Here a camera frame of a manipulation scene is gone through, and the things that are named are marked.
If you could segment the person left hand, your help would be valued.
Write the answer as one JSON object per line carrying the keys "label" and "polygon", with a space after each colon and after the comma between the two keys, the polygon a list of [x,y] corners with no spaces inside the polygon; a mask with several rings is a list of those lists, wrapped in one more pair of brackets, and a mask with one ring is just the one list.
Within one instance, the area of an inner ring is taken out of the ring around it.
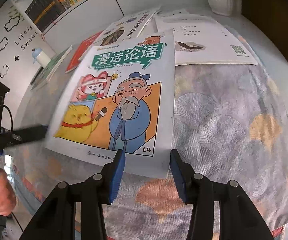
{"label": "person left hand", "polygon": [[7,174],[0,168],[0,215],[10,215],[15,208],[16,202],[16,195],[9,183]]}

